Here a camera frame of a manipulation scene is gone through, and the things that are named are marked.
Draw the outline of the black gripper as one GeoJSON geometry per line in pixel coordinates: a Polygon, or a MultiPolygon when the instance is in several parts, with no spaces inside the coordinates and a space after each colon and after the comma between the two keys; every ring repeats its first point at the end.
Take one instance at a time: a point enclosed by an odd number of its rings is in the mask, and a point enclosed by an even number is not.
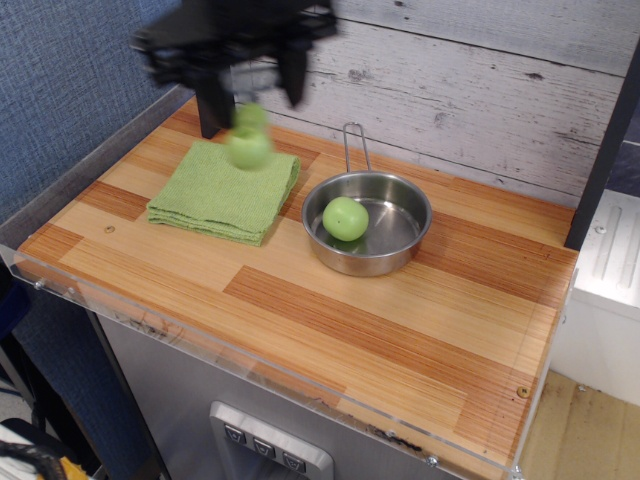
{"type": "Polygon", "coordinates": [[[330,1],[184,1],[133,33],[160,84],[192,85],[202,131],[229,129],[235,111],[231,69],[269,57],[289,104],[303,99],[313,43],[337,33],[330,1]]]}

